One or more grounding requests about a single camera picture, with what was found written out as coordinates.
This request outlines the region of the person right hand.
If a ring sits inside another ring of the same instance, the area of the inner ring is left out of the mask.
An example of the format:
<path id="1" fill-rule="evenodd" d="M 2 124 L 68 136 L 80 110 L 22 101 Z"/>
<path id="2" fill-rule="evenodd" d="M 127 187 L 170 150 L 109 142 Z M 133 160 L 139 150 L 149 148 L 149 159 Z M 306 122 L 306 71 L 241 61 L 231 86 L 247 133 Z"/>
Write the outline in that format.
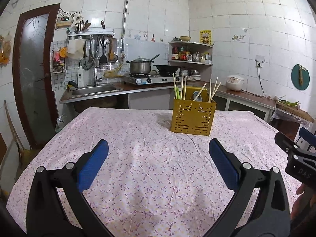
<path id="1" fill-rule="evenodd" d="M 291 220 L 294 220 L 296 216 L 299 214 L 300 206 L 302 202 L 306 199 L 304 195 L 305 193 L 307 193 L 307 191 L 308 191 L 308 187 L 304 184 L 301 184 L 300 187 L 296 190 L 296 194 L 299 195 L 299 197 L 296 199 L 296 201 L 294 202 L 292 206 L 292 211 L 290 214 Z"/>

